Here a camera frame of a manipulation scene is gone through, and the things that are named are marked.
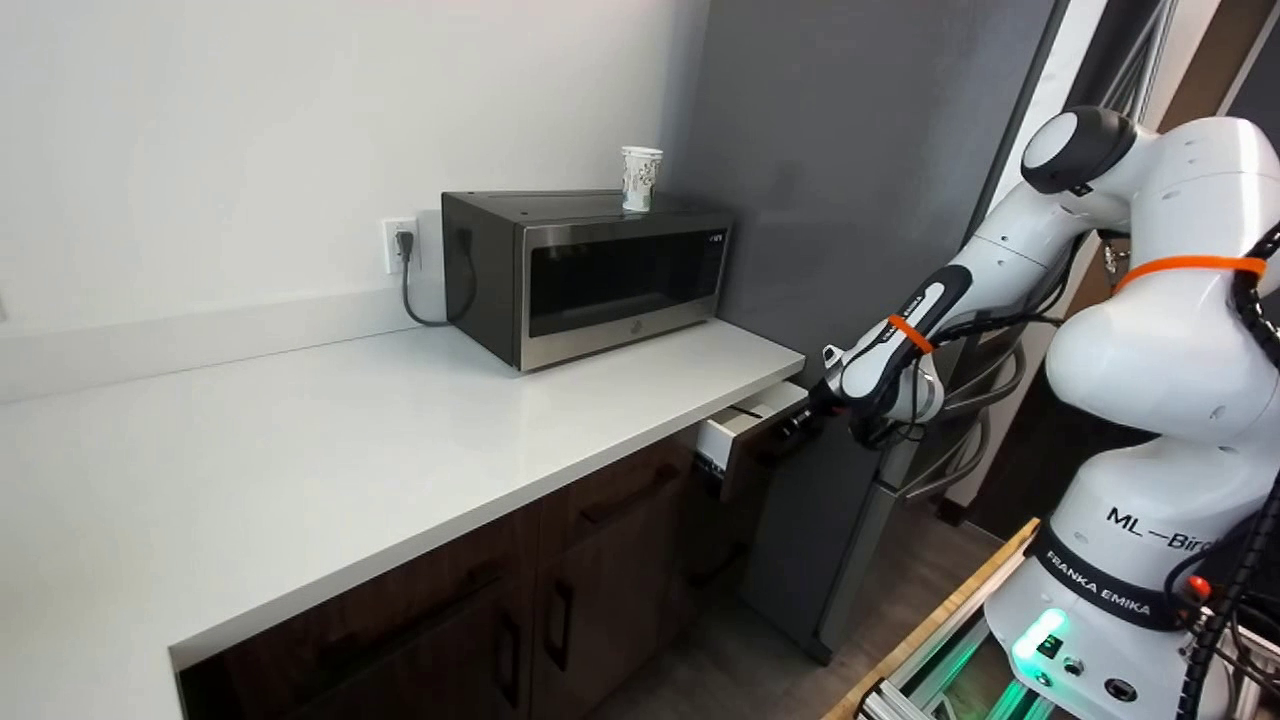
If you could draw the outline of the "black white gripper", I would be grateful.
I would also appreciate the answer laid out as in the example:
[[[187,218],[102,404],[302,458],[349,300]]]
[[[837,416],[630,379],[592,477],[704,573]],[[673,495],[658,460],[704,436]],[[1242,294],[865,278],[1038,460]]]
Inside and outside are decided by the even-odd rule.
[[[854,436],[873,448],[899,429],[930,425],[946,409],[946,379],[930,352],[894,338],[865,331],[856,346],[821,352],[811,386],[815,416],[843,416]]]

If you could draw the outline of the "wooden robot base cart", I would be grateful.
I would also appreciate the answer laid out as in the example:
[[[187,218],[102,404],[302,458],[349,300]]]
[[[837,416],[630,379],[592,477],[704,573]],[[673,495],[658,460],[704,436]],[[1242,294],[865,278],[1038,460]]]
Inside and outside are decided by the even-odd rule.
[[[1069,720],[1021,683],[985,604],[1011,582],[1038,542],[1018,528],[951,596],[882,658],[821,720]]]

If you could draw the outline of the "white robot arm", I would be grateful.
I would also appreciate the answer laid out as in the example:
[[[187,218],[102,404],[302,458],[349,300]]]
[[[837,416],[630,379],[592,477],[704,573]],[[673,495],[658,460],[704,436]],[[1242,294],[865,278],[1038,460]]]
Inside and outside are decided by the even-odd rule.
[[[1280,477],[1280,158],[1242,118],[1148,133],[1107,110],[1054,118],[1021,183],[906,308],[831,346],[811,395],[862,421],[946,409],[933,352],[1038,304],[1088,231],[1132,240],[1119,289],[1069,316],[1046,358],[1055,401],[1130,429],[1088,458],[1029,562],[985,599],[1011,675],[1075,720],[1226,720],[1207,675],[1230,586],[1187,573],[1267,532]]]

